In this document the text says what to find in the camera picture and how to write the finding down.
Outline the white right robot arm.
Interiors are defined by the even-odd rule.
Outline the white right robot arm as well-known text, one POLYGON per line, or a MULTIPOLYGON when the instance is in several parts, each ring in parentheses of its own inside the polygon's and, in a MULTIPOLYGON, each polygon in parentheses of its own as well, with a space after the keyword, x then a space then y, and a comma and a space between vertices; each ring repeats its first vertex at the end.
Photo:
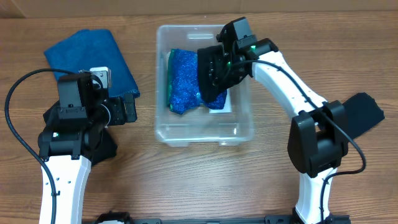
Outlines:
POLYGON ((250 76, 270 91, 291 120, 287 150, 300 174, 298 201, 291 215, 268 216, 265 221, 350 223, 349 216, 334 215, 328 208, 331 182, 348 153, 343 104, 329 103, 306 86, 270 39, 222 40, 197 53, 205 102, 250 76))

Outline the blue denim cloth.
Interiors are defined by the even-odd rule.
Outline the blue denim cloth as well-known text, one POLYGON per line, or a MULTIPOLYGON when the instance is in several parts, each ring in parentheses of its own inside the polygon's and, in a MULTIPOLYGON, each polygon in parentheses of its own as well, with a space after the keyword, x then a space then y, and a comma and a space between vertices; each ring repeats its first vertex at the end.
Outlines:
POLYGON ((110 97, 127 93, 135 98, 141 95, 110 30, 79 30, 45 50, 44 55, 51 68, 71 72, 108 67, 111 70, 110 97))

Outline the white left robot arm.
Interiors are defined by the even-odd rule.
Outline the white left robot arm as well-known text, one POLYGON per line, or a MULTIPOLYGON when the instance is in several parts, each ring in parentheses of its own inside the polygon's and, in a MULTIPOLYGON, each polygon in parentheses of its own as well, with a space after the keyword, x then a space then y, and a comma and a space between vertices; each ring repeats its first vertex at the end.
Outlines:
POLYGON ((95 67, 57 81, 59 100, 43 117, 38 136, 44 160, 40 223, 81 223, 91 168, 116 155, 109 126, 137 119, 133 94, 109 95, 111 70, 95 67))

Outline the blue green sequin cloth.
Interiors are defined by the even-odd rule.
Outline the blue green sequin cloth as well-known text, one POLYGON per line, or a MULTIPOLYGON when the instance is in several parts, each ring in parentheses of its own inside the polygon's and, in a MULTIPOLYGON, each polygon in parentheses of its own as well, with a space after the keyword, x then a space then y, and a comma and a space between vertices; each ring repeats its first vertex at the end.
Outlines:
POLYGON ((222 110, 228 92, 221 92, 216 100, 205 103, 199 89, 197 54, 189 50, 172 49, 168 59, 167 105, 171 112, 184 114, 201 105, 211 110, 222 110))

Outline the clear plastic storage bin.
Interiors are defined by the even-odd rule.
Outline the clear plastic storage bin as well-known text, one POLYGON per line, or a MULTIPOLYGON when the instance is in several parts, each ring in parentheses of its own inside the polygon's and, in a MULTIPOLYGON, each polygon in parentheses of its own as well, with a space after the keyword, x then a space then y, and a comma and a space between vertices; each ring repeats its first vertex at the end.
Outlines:
POLYGON ((254 136, 250 80, 228 90, 223 110, 199 106, 179 115, 167 104, 168 59, 172 49, 197 51, 217 45, 216 35, 223 26, 162 25, 157 30, 156 44, 156 109, 155 136, 171 147, 187 147, 192 142, 218 142, 237 146, 254 136))

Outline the black cloth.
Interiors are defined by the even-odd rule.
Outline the black cloth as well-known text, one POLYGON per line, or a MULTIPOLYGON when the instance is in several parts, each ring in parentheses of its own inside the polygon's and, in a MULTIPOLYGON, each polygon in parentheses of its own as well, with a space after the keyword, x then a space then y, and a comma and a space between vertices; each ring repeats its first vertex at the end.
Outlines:
POLYGON ((62 107, 57 101, 44 114, 45 127, 38 136, 39 157, 87 158, 92 166, 112 158, 118 148, 106 130, 110 112, 98 100, 62 107))
POLYGON ((226 70, 227 60, 224 57, 223 47, 214 45, 197 50, 197 79, 201 98, 205 103, 212 103, 226 92, 218 84, 219 75, 226 70))

